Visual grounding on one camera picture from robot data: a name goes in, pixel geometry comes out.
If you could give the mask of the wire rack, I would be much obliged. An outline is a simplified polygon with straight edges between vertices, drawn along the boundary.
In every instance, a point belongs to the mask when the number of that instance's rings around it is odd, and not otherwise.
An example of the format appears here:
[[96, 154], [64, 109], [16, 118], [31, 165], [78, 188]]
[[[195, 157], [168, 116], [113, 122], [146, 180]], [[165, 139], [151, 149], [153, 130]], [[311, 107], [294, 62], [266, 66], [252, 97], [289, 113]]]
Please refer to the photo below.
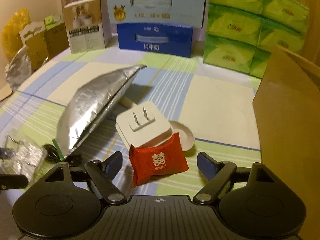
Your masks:
[[1, 154], [1, 174], [24, 175], [31, 185], [35, 182], [47, 151], [25, 133], [11, 129], [1, 145]]

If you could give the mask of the white plastic spoon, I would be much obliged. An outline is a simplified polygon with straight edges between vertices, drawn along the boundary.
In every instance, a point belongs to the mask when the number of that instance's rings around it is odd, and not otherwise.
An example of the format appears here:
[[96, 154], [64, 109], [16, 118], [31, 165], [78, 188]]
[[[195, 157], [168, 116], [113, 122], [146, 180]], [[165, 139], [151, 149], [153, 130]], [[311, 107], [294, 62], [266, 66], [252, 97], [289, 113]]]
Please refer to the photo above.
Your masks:
[[[127, 107], [127, 110], [131, 109], [132, 107], [135, 107], [137, 105], [126, 97], [123, 97], [120, 100], [120, 103], [123, 106]], [[182, 146], [182, 150], [183, 151], [190, 150], [193, 147], [194, 141], [195, 141], [194, 135], [191, 132], [191, 130], [187, 126], [185, 126], [184, 124], [182, 124], [178, 121], [172, 121], [172, 120], [168, 120], [168, 121], [170, 122], [170, 124], [174, 130], [174, 134], [178, 133], [180, 136], [180, 143]]]

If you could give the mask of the red candy packet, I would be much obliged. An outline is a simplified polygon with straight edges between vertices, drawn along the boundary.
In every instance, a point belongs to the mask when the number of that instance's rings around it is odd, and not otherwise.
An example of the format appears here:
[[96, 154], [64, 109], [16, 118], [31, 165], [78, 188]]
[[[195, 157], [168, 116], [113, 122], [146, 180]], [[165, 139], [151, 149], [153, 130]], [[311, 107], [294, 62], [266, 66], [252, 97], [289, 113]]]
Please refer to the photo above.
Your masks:
[[182, 151], [180, 136], [175, 133], [161, 146], [136, 148], [130, 146], [129, 159], [133, 168], [133, 186], [140, 186], [153, 176], [164, 176], [189, 170]]

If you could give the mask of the white power adapter plug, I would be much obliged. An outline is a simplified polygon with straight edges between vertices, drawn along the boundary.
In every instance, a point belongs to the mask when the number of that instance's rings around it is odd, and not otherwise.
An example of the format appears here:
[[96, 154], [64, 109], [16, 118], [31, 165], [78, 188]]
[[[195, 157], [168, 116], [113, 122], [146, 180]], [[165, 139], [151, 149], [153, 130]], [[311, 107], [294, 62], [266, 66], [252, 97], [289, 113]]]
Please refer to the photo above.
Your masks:
[[124, 111], [116, 117], [116, 130], [125, 147], [156, 147], [171, 138], [170, 122], [152, 101]]

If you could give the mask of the silver foil pouch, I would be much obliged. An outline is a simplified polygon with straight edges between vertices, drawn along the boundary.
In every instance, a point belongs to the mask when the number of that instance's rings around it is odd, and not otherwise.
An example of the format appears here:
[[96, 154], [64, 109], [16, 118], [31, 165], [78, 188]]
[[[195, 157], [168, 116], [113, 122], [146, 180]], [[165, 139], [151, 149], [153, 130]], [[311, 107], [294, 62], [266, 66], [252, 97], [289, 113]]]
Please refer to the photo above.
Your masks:
[[138, 64], [97, 76], [80, 87], [63, 111], [53, 144], [60, 160], [76, 151], [108, 116], [137, 76]]

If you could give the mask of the checkered tablecloth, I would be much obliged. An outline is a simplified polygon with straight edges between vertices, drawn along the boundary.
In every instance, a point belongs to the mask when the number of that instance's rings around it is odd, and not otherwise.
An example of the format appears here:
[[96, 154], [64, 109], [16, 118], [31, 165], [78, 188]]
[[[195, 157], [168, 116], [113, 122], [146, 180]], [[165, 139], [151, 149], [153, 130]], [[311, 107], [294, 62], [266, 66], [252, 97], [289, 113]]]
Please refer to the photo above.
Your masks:
[[153, 102], [168, 120], [187, 126], [195, 142], [185, 154], [188, 171], [133, 187], [128, 152], [115, 128], [115, 118], [123, 107], [116, 107], [82, 145], [80, 153], [87, 161], [122, 152], [123, 167], [114, 179], [121, 191], [127, 195], [193, 196], [206, 182], [196, 166], [201, 151], [240, 167], [261, 160], [252, 106], [258, 79], [204, 64], [200, 55], [184, 58], [121, 50], [116, 41], [104, 50], [88, 53], [65, 50], [29, 78], [1, 104], [1, 143], [7, 142], [7, 136], [16, 140], [29, 136], [40, 145], [51, 143], [63, 110], [81, 85], [109, 70], [134, 64], [144, 64], [145, 68], [126, 96], [134, 103]]

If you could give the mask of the brown cardboard box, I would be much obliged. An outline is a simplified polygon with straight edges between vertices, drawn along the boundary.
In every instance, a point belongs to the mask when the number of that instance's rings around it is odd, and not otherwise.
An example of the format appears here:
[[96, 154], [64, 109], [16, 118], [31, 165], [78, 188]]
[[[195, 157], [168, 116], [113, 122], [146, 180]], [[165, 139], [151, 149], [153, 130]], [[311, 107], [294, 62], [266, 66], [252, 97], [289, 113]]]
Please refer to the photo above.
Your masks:
[[306, 206], [302, 239], [319, 239], [319, 66], [275, 46], [253, 99], [262, 162]]

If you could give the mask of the crumpled silver bag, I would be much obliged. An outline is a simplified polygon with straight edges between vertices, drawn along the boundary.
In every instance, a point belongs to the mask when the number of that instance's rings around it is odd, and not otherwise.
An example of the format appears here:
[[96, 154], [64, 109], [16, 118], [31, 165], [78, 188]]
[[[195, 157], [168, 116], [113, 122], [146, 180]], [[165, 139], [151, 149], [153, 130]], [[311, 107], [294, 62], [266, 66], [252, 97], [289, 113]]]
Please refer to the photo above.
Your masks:
[[25, 44], [5, 67], [5, 80], [15, 92], [31, 76], [31, 60]]

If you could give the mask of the yellow plastic bag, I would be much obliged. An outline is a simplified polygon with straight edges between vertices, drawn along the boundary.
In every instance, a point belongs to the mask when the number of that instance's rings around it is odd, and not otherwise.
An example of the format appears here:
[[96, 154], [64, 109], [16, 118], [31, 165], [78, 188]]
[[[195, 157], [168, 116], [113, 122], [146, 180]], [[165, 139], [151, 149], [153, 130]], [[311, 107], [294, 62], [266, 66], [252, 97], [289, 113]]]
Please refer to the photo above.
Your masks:
[[4, 26], [1, 35], [2, 48], [8, 61], [11, 61], [16, 53], [23, 47], [20, 31], [29, 23], [29, 10], [23, 8], [15, 12]]

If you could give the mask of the brown cardboard boxes on side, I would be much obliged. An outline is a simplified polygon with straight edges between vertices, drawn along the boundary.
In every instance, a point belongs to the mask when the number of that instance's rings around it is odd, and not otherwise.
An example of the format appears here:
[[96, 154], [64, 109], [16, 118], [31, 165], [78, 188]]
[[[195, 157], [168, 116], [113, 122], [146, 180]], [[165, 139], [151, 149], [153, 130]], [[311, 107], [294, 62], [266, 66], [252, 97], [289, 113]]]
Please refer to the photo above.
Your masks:
[[23, 44], [28, 46], [31, 71], [69, 47], [66, 26], [61, 15], [51, 15], [43, 21], [31, 22], [20, 31]]

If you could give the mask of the dark blue milk carton box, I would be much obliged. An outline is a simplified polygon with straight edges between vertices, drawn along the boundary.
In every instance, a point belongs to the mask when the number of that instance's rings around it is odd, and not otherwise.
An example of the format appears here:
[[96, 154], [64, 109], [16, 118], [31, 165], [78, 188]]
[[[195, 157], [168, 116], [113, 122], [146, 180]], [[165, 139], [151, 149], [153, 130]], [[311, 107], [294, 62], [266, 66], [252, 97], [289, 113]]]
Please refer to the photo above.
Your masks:
[[162, 23], [117, 24], [120, 49], [190, 57], [193, 27]]

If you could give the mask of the white beige product box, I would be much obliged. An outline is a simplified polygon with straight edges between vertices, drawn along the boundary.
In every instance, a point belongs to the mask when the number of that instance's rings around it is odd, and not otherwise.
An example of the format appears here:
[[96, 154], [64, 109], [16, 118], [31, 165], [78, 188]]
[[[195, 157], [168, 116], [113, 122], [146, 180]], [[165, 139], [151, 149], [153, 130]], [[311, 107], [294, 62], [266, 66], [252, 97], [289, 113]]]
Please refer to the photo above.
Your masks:
[[112, 38], [107, 0], [79, 0], [65, 5], [63, 19], [71, 53], [105, 49]]

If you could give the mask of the green tissue pack bundle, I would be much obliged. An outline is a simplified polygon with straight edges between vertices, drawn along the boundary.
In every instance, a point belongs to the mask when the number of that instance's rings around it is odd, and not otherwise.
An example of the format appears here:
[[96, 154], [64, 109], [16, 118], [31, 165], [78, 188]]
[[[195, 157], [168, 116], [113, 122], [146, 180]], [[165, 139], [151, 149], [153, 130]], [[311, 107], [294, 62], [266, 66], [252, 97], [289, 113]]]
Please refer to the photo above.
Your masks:
[[309, 11], [296, 0], [209, 0], [203, 61], [262, 78], [274, 46], [302, 52]]

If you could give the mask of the light blue milk carton box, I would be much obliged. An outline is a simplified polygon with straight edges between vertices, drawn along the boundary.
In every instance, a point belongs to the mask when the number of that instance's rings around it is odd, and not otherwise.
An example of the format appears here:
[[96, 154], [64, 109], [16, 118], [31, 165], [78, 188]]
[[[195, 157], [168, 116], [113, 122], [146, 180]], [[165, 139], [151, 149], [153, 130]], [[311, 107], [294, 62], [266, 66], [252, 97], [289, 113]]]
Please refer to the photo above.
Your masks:
[[107, 0], [110, 21], [202, 28], [206, 0]]

